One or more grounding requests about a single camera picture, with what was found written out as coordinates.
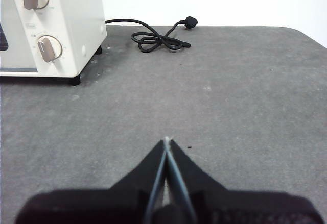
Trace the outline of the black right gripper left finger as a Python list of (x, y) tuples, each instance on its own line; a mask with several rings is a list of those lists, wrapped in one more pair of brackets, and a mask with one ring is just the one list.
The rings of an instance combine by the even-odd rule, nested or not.
[(160, 141), (112, 187), (36, 194), (21, 208), (15, 223), (141, 223), (164, 161)]

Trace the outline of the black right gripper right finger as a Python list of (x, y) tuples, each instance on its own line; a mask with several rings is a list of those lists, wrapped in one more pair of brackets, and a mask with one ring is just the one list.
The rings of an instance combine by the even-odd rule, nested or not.
[(227, 189), (194, 163), (174, 140), (168, 141), (168, 158), (198, 223), (323, 223), (305, 197)]

